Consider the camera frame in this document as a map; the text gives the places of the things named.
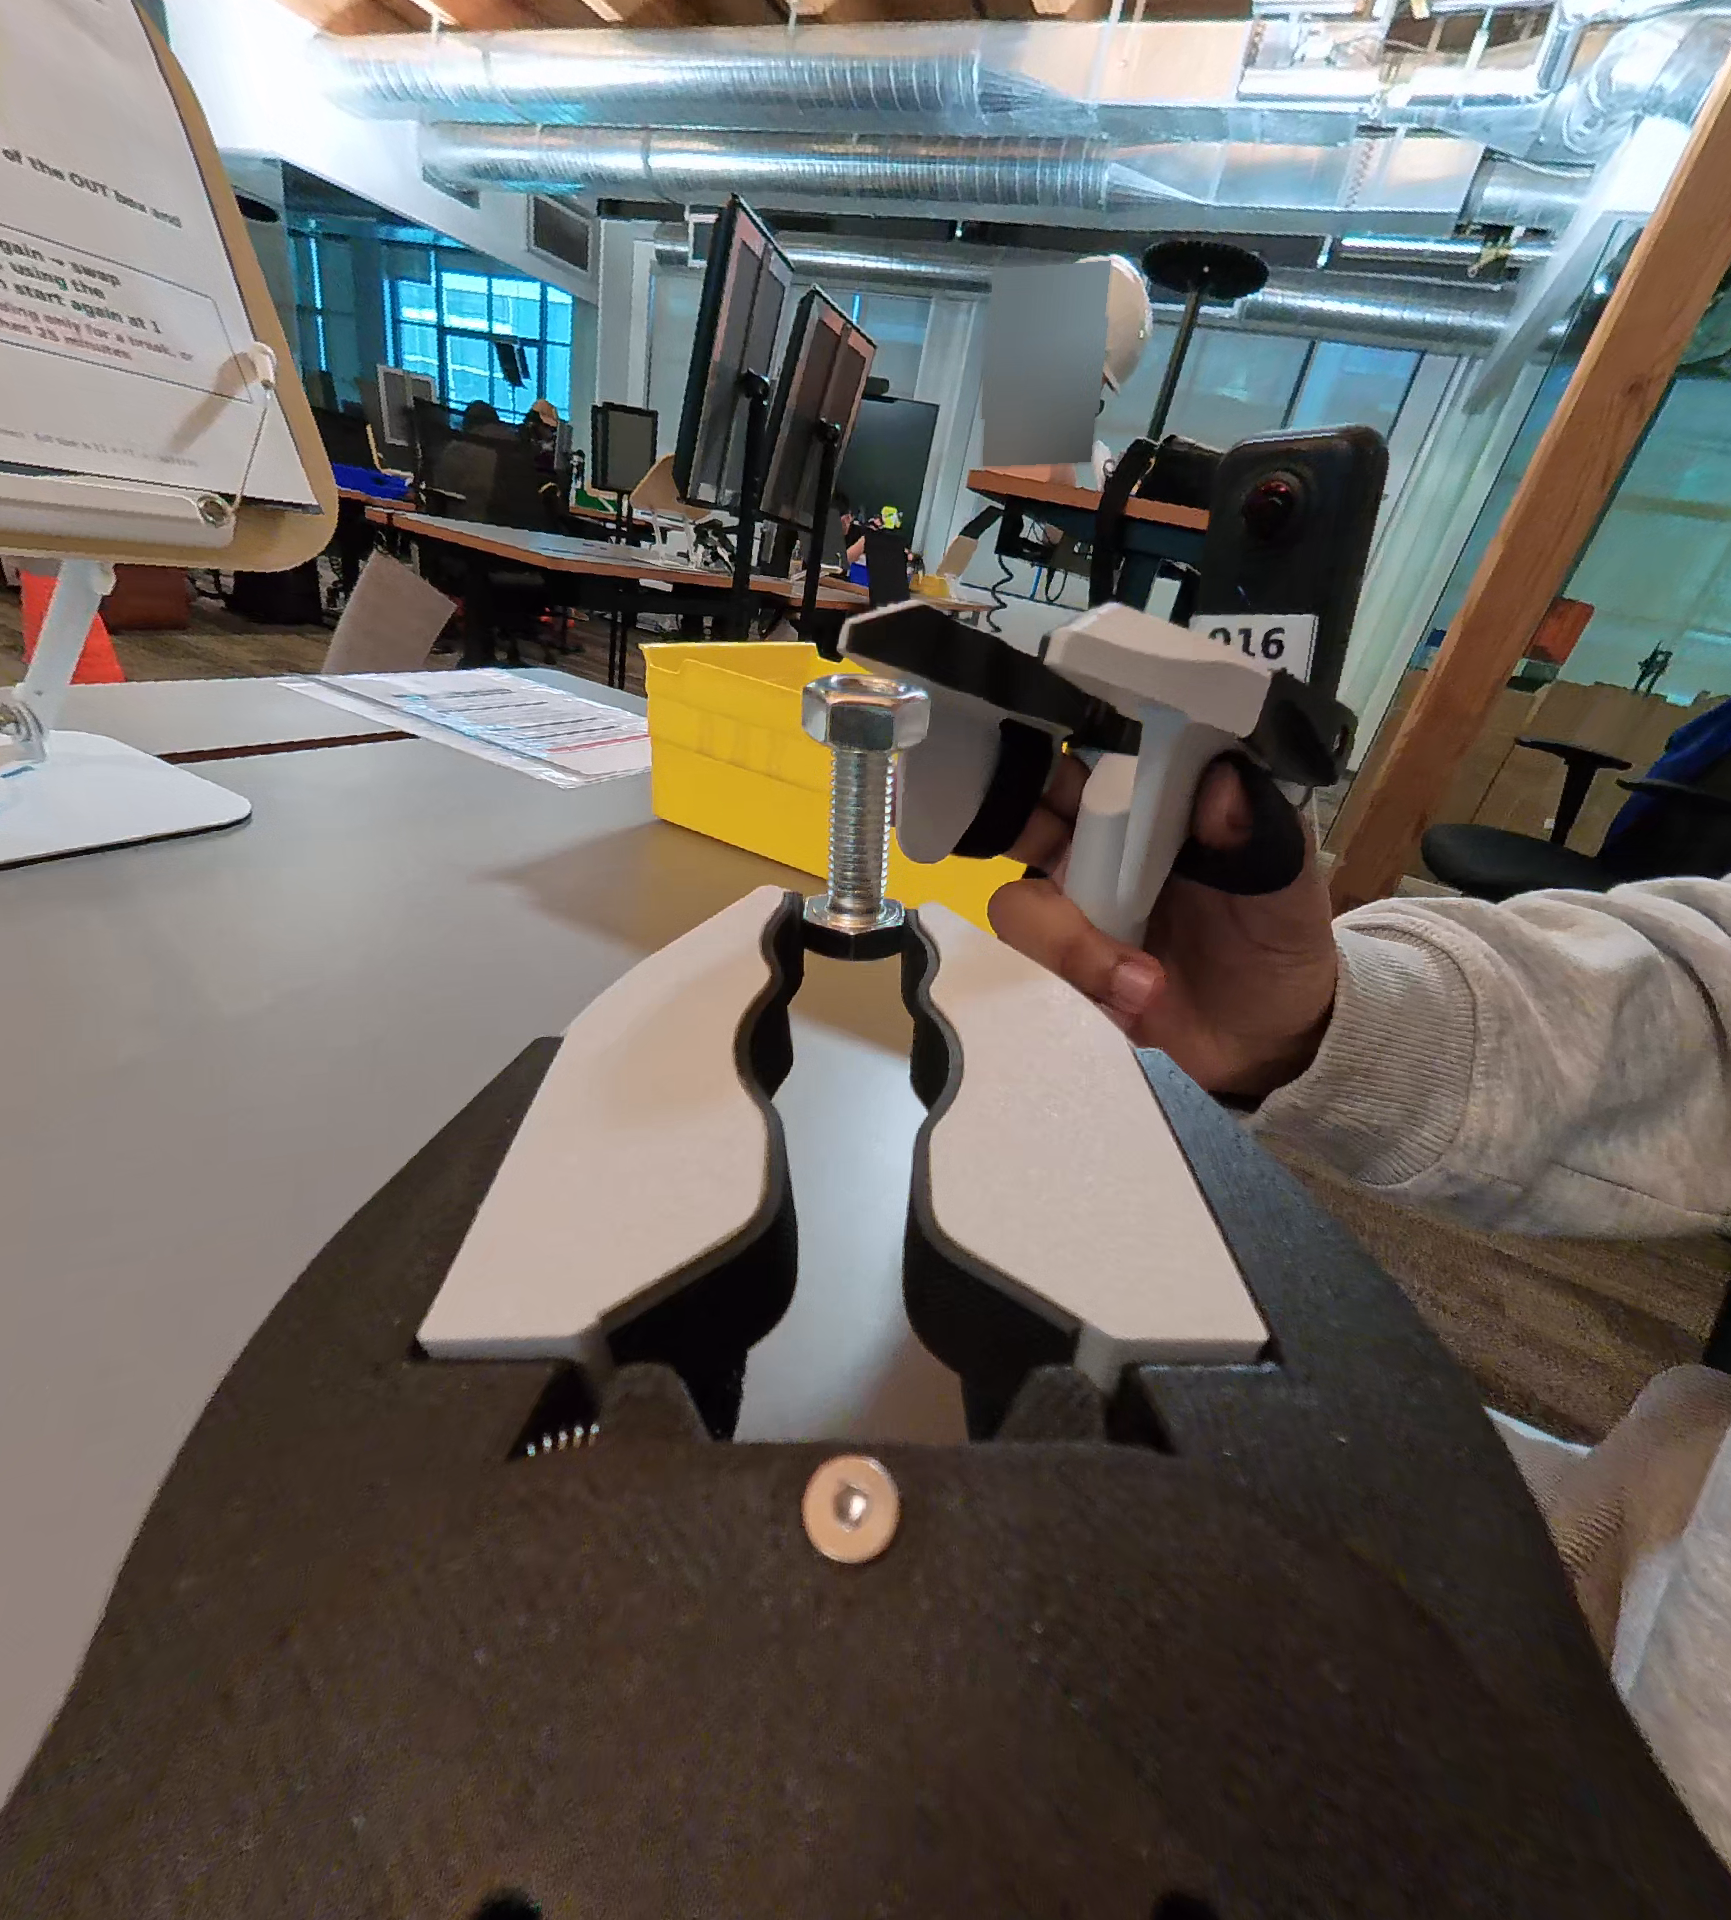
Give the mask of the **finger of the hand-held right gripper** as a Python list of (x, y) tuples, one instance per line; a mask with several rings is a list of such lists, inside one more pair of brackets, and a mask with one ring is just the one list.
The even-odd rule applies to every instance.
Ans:
[(950, 693), (1010, 719), (1109, 722), (1107, 702), (930, 598), (859, 612), (842, 624), (835, 644), (842, 658), (865, 663), (877, 675), (923, 685), (927, 693)]

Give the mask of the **wooden top office desk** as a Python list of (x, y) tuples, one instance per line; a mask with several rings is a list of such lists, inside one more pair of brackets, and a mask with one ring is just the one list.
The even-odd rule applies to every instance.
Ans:
[[(1048, 586), (1091, 585), (1102, 491), (1024, 468), (971, 468), (965, 483), (983, 504), (974, 531), (992, 535), (1004, 582), (1030, 567)], [(1207, 510), (1131, 491), (1107, 532), (1119, 595), (1146, 606), (1156, 586), (1184, 586), (1201, 569)]]

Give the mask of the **person's right forearm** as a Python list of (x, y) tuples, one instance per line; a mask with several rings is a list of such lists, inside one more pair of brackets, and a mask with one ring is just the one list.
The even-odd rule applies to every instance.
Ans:
[(1469, 1228), (1731, 1234), (1731, 874), (1364, 905), (1334, 943), (1254, 1134)]

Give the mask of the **yellow plastic bin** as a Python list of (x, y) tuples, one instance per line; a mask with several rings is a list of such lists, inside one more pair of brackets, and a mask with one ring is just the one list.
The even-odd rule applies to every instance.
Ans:
[(801, 724), (804, 685), (838, 663), (787, 641), (647, 641), (652, 811), (816, 881), (829, 869), (829, 748)]

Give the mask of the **steel bolt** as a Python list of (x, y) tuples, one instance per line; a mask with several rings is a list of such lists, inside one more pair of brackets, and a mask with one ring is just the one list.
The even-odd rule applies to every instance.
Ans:
[(901, 946), (904, 910), (887, 882), (894, 755), (829, 751), (826, 886), (801, 899), (804, 946), (835, 962), (877, 962)]

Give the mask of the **steel hex nut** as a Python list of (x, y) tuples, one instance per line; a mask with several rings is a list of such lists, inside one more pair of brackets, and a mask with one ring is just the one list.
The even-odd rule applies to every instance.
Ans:
[(801, 689), (801, 724), (833, 754), (899, 755), (930, 730), (930, 695), (881, 675), (824, 675)]

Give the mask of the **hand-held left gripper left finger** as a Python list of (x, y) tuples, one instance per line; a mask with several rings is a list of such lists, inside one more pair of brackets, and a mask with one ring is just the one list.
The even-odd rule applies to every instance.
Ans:
[(431, 1359), (656, 1363), (707, 1431), (798, 1286), (776, 1096), (801, 898), (762, 886), (596, 995), (559, 1037), (417, 1331)]

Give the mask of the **orange traffic cone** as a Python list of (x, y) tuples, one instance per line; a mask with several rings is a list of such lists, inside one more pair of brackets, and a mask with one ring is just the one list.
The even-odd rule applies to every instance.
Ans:
[[(32, 663), (37, 653), (45, 614), (48, 612), (53, 590), (57, 590), (57, 569), (45, 571), (37, 562), (19, 565), (18, 591), (19, 591), (19, 624), (21, 624), (21, 658), (26, 663)], [(96, 614), (89, 624), (89, 636), (82, 641), (82, 653), (71, 675), (71, 685), (86, 686), (86, 685), (125, 685), (125, 682), (128, 675), (115, 653), (115, 644), (109, 637), (108, 624), (103, 614)]]

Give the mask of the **grey desk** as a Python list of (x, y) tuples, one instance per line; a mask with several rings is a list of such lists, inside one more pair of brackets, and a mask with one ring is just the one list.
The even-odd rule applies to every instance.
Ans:
[(406, 735), (0, 874), (0, 1805), (162, 1478), (326, 1242), (641, 955), (804, 874)]

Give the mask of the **laminated paper sheet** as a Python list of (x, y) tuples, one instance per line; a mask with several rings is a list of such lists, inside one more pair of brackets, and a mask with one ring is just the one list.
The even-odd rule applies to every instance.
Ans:
[(278, 685), (564, 789), (652, 770), (646, 713), (600, 700), (587, 682), (557, 685), (549, 675), (508, 667), (444, 667), (289, 675)]

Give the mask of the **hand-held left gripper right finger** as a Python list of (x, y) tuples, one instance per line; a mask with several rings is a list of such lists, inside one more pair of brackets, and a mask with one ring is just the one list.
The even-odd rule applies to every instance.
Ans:
[(901, 1304), (994, 1437), (1038, 1369), (1102, 1399), (1159, 1364), (1251, 1364), (1268, 1328), (1131, 1041), (941, 905), (901, 946), (912, 1146)]

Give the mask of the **black office chair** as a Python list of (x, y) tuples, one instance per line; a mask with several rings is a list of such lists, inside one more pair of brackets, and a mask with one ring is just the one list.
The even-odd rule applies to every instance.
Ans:
[[(1716, 877), (1731, 870), (1731, 751), (1695, 768), (1666, 754), (1643, 776), (1590, 745), (1520, 735), (1519, 745), (1565, 765), (1555, 825), (1525, 834), (1485, 825), (1437, 825), (1423, 834), (1430, 877), (1474, 899), (1500, 903), (1536, 889), (1607, 892), (1645, 877)], [(1619, 776), (1626, 805), (1597, 852), (1570, 843), (1592, 784)]]

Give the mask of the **person's right hand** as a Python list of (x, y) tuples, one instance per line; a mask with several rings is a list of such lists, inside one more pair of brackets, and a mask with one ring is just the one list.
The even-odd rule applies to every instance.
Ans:
[(1058, 759), (1013, 848), (1027, 875), (991, 898), (994, 936), (1062, 976), (1130, 1041), (1162, 1048), (1212, 1096), (1258, 1102), (1313, 1063), (1332, 1014), (1338, 949), (1310, 825), (1234, 755), (1214, 760), (1197, 784), (1190, 843), (1250, 852), (1251, 800), (1268, 796), (1268, 816), (1288, 816), (1302, 837), (1300, 870), (1268, 896), (1169, 877), (1144, 936), (1125, 943), (1063, 892), (1089, 781), (1077, 759)]

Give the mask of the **person's grey sweatshirt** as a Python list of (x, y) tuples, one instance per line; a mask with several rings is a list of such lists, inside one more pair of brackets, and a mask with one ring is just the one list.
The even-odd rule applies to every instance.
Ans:
[(1493, 1425), (1626, 1715), (1731, 1869), (1731, 1377), (1658, 1375), (1595, 1448)]

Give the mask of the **black monitor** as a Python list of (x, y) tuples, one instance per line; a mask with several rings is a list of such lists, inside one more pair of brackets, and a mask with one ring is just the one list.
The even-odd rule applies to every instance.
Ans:
[(877, 342), (849, 310), (820, 288), (801, 294), (766, 420), (761, 518), (804, 535), (821, 526), (875, 360)]
[(688, 505), (745, 515), (794, 268), (769, 224), (739, 195), (717, 213), (688, 364), (675, 486)]

